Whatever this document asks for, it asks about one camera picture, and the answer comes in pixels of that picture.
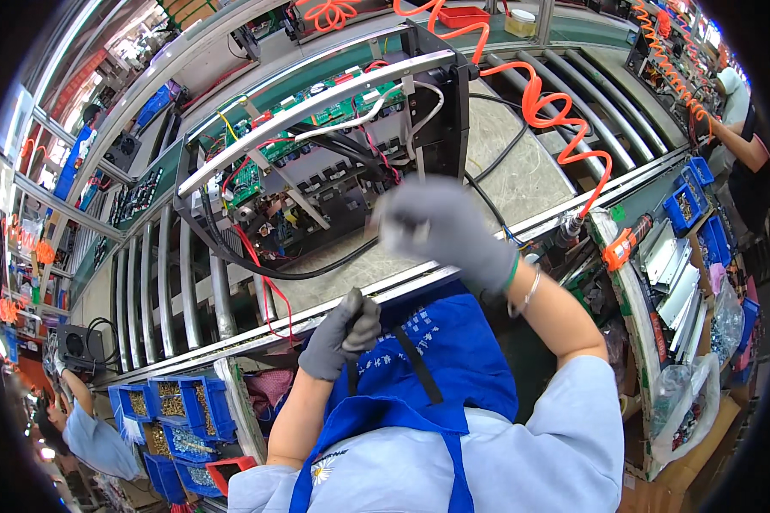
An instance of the light blue shirt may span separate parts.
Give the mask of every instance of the light blue shirt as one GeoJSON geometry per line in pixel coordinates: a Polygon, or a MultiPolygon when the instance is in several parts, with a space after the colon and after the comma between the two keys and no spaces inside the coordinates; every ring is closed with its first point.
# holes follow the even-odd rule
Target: light blue shirt
{"type": "MultiPolygon", "coordinates": [[[[579,356],[558,370],[527,425],[465,408],[462,461],[474,510],[616,511],[624,432],[616,378],[579,356]]],[[[309,512],[447,511],[453,465],[438,433],[384,427],[347,438],[309,470],[309,512]]],[[[288,511],[298,470],[259,466],[228,483],[229,513],[288,511]]]]}
{"type": "Polygon", "coordinates": [[[131,481],[140,477],[140,469],[131,448],[110,425],[87,414],[79,402],[65,421],[63,440],[75,456],[89,467],[106,475],[131,481]]]}

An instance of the white container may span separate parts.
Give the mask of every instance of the white container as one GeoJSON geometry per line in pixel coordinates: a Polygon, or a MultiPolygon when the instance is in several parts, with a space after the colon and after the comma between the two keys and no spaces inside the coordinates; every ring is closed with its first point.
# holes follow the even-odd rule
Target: white container
{"type": "Polygon", "coordinates": [[[536,17],[522,9],[513,9],[505,16],[505,32],[517,38],[529,38],[536,34],[536,17]]]}

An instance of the screwdriver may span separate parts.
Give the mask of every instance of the screwdriver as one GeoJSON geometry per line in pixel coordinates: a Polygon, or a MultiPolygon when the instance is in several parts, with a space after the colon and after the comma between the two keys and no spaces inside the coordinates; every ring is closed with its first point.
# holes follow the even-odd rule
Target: screwdriver
{"type": "Polygon", "coordinates": [[[633,226],[625,228],[622,233],[608,247],[602,251],[602,261],[607,264],[608,271],[617,271],[630,259],[639,242],[645,240],[647,232],[653,227],[656,219],[656,210],[646,212],[639,216],[633,226]]]}

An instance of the green circuit board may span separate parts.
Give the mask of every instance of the green circuit board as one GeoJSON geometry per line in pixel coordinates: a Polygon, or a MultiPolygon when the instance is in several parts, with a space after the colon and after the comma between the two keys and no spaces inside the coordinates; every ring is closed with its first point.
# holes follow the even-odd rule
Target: green circuit board
{"type": "MultiPolygon", "coordinates": [[[[356,71],[353,72],[352,75],[354,77],[358,77],[361,73],[362,71],[356,71]]],[[[337,84],[337,78],[339,77],[333,77],[328,80],[324,80],[321,82],[321,84],[324,84],[325,88],[334,87],[337,84]]],[[[385,93],[395,84],[395,82],[388,82],[386,84],[380,85],[376,88],[376,90],[379,91],[380,95],[385,95],[385,93]]],[[[290,109],[299,103],[302,103],[311,96],[311,91],[314,90],[314,87],[315,86],[309,87],[304,91],[300,91],[299,93],[294,94],[293,98],[295,101],[289,102],[287,107],[283,107],[280,103],[278,103],[276,106],[271,108],[270,111],[264,113],[264,116],[270,119],[278,113],[290,109]]],[[[368,94],[370,91],[372,91],[372,89],[365,91],[365,94],[368,94]]],[[[364,103],[363,96],[364,94],[358,94],[354,97],[346,98],[341,102],[326,108],[324,111],[318,112],[312,117],[304,119],[303,122],[309,125],[314,125],[315,127],[329,127],[345,121],[349,121],[356,118],[357,116],[365,115],[368,111],[370,111],[371,108],[373,108],[374,102],[367,104],[364,103]]],[[[400,90],[391,93],[389,97],[386,97],[380,113],[389,112],[391,108],[394,107],[400,108],[405,99],[405,95],[402,94],[400,90]]],[[[241,138],[250,132],[251,121],[251,118],[248,118],[234,125],[233,129],[237,138],[241,138]]],[[[287,132],[283,132],[277,136],[279,139],[287,139],[291,137],[293,137],[293,135],[287,132]]],[[[222,126],[222,132],[219,138],[220,140],[225,141],[225,146],[230,146],[235,142],[234,137],[231,135],[231,132],[225,127],[225,125],[222,126]]],[[[309,153],[312,147],[313,145],[307,140],[280,141],[277,143],[271,143],[268,146],[261,148],[259,151],[269,162],[274,162],[277,164],[277,166],[284,166],[286,162],[298,159],[301,154],[309,153]]],[[[234,162],[233,165],[235,168],[238,168],[242,163],[243,159],[238,159],[234,162]]],[[[262,172],[260,171],[257,164],[254,162],[249,162],[244,169],[242,169],[236,176],[231,179],[231,182],[235,186],[234,197],[231,199],[231,201],[226,201],[226,208],[235,209],[242,205],[245,201],[250,200],[257,194],[261,193],[261,177],[262,172]]]]}

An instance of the daisy logo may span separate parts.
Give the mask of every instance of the daisy logo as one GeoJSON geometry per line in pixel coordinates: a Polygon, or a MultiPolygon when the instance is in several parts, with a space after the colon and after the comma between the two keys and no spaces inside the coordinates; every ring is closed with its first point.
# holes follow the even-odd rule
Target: daisy logo
{"type": "Polygon", "coordinates": [[[333,461],[334,459],[332,457],[326,458],[325,460],[317,461],[311,467],[311,479],[314,481],[314,486],[321,484],[323,481],[331,477],[331,472],[333,471],[331,463],[333,463],[333,461]]]}

